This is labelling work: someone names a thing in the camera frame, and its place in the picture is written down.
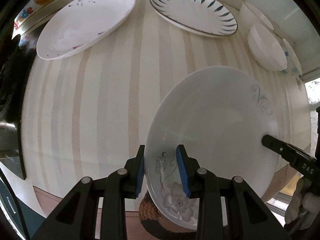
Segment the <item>white gloved hand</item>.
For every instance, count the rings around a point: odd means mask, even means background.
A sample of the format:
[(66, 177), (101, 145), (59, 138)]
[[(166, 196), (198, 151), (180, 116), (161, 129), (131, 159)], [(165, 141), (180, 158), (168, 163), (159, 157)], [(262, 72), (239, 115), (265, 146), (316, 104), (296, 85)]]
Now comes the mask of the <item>white gloved hand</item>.
[(308, 229), (319, 213), (319, 196), (311, 192), (311, 184), (312, 182), (305, 177), (301, 177), (297, 181), (295, 192), (285, 212), (286, 224), (290, 224), (298, 218), (300, 207), (308, 212), (299, 230)]

